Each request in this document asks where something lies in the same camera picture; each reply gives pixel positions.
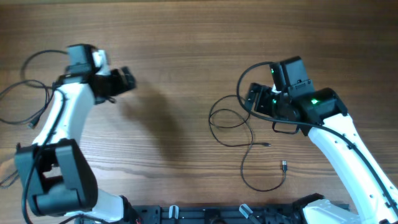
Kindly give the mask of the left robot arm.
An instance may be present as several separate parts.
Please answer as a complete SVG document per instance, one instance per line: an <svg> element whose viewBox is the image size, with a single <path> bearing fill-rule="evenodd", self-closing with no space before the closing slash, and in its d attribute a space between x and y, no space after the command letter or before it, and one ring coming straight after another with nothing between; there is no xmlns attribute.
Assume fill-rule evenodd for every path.
<svg viewBox="0 0 398 224"><path fill-rule="evenodd" d="M115 102L136 81L127 67L110 69L104 50L90 44L67 48L70 64L51 89L55 97L40 134L18 147L17 173L22 182L22 215L66 217L76 223L140 223L127 198L98 188L79 147L88 113L95 105Z"/></svg>

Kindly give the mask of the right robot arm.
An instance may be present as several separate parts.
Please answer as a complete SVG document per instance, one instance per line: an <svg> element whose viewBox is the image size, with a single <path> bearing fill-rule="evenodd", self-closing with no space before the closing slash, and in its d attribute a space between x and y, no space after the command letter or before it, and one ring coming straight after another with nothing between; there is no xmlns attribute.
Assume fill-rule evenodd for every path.
<svg viewBox="0 0 398 224"><path fill-rule="evenodd" d="M326 156L356 213L309 195L295 206L304 223L397 223L397 187L361 140L348 109L331 88L316 90L299 56L266 62L273 86L252 83L238 102L251 116L293 124Z"/></svg>

